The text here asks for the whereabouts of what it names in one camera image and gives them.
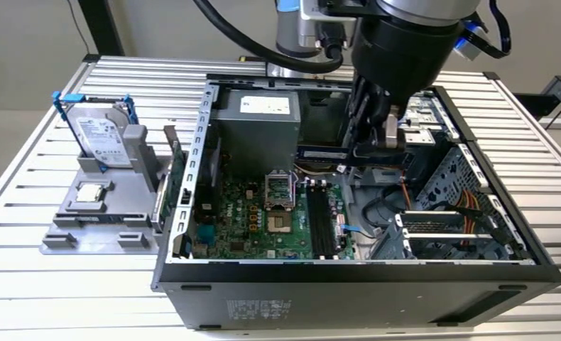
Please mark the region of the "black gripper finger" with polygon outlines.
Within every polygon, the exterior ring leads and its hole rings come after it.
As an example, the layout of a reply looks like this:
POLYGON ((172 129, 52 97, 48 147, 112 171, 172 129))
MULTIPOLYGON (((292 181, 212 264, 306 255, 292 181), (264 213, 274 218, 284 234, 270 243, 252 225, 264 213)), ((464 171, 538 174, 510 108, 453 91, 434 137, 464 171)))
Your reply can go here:
POLYGON ((370 141, 372 123, 370 116, 376 113, 378 101, 378 87, 364 76, 354 78, 353 90, 353 116, 356 119, 353 132, 353 155, 364 157, 374 144, 370 141))
POLYGON ((382 88, 376 88, 376 103, 372 113, 372 145, 374 156, 397 154, 404 149, 404 135, 398 121, 405 114, 405 101, 393 97, 382 88))

